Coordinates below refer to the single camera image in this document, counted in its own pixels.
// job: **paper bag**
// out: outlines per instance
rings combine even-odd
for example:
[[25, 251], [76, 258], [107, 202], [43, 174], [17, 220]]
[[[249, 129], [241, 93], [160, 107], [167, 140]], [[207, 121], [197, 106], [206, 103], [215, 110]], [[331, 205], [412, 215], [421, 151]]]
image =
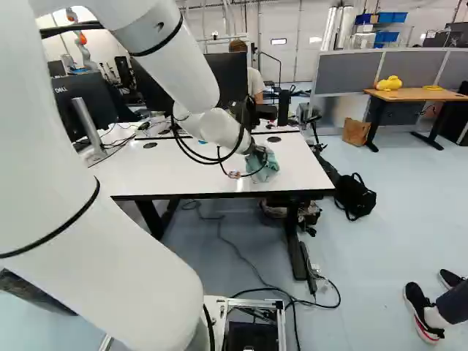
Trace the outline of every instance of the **paper bag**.
[[371, 124], [346, 117], [343, 128], [343, 141], [354, 146], [362, 146], [367, 141]]

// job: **desk leg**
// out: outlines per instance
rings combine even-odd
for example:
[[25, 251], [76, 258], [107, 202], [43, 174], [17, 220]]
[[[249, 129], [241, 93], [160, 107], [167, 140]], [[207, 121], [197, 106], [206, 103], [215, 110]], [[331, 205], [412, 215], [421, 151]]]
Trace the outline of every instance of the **desk leg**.
[[439, 134], [440, 127], [444, 123], [445, 116], [448, 116], [448, 114], [451, 113], [452, 111], [453, 111], [453, 104], [448, 103], [446, 111], [443, 111], [443, 113], [439, 113], [436, 120], [434, 121], [434, 125], [432, 126], [431, 132], [429, 133], [428, 137], [418, 132], [411, 132], [411, 134], [417, 137], [418, 139], [421, 139], [424, 143], [429, 144], [433, 148], [436, 148], [437, 150], [442, 151], [444, 147], [440, 145], [438, 142], [436, 142], [436, 137]]
[[284, 229], [286, 232], [287, 251], [291, 260], [292, 274], [296, 280], [307, 280], [306, 261], [303, 257], [297, 233], [298, 209], [298, 203], [293, 203], [288, 206]]
[[371, 102], [374, 102], [374, 104], [377, 104], [377, 106], [375, 107], [375, 111], [372, 115], [371, 128], [369, 129], [369, 133], [367, 134], [367, 141], [365, 145], [368, 148], [370, 148], [372, 152], [379, 152], [379, 149], [374, 145], [373, 140], [377, 128], [379, 128], [380, 122], [382, 121], [383, 111], [385, 109], [385, 106], [387, 105], [387, 102], [376, 97], [372, 97]]
[[164, 235], [164, 231], [173, 218], [176, 212], [179, 199], [170, 200], [167, 205], [166, 212], [162, 216], [159, 216], [158, 211], [154, 207], [153, 201], [151, 200], [136, 200], [135, 203], [140, 210], [141, 215], [145, 219], [148, 225], [150, 234], [153, 238], [160, 241]]

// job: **dell logo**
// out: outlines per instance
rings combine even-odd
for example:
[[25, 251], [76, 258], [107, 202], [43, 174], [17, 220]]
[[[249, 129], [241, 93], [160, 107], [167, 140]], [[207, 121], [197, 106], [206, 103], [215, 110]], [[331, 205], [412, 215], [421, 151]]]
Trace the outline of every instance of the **dell logo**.
[[65, 91], [68, 91], [67, 88], [65, 88], [64, 86], [62, 86], [60, 88], [54, 88], [54, 90], [56, 91], [57, 94], [64, 93]]

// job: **white shirt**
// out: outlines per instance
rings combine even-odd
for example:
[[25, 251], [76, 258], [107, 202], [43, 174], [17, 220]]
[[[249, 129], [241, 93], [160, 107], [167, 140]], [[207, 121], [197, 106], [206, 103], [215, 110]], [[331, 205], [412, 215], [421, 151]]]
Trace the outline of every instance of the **white shirt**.
[[247, 83], [251, 97], [266, 90], [262, 75], [255, 68], [247, 67]]

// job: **black backpack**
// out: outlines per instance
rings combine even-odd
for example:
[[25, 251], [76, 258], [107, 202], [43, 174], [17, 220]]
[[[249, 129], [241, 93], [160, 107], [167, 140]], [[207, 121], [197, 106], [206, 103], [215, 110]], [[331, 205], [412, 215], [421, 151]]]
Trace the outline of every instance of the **black backpack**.
[[366, 188], [359, 174], [341, 176], [335, 187], [335, 204], [350, 221], [370, 214], [375, 207], [377, 193]]

